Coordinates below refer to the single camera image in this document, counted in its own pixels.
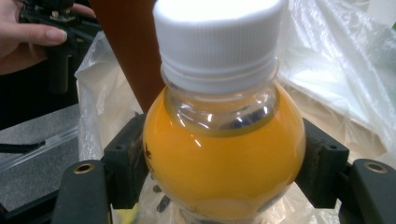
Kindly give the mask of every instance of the plastic bottle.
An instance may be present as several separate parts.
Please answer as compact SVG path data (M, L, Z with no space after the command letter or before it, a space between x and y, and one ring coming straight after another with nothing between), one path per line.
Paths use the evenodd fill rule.
M297 176L302 118L275 82L283 0L159 0L166 88L143 132L148 167L186 223L255 223Z

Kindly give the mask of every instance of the ribbed cap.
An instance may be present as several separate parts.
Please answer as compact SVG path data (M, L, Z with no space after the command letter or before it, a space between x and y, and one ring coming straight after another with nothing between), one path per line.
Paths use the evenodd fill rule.
M285 0L158 0L154 20L163 75L199 93L270 80Z

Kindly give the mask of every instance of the orange juice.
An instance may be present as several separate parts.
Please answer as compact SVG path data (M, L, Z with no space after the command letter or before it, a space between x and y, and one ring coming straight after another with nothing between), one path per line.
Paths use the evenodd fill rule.
M182 209L211 220L255 217L284 192L304 158L304 125L279 86L273 116L259 128L219 136L181 125L167 109L165 88L148 112L146 160L165 194Z

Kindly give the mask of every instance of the fingernail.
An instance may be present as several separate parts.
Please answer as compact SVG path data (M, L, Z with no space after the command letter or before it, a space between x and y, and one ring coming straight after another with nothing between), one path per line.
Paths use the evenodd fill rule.
M67 32L59 29L49 29L46 32L46 37L51 41L63 43L67 40Z

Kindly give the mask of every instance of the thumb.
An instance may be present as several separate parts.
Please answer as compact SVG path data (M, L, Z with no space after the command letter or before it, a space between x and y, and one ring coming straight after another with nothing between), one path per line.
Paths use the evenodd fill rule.
M33 43L41 46L60 45L67 40L67 33L56 27L31 24L31 23L14 23L5 27L8 37L14 41Z

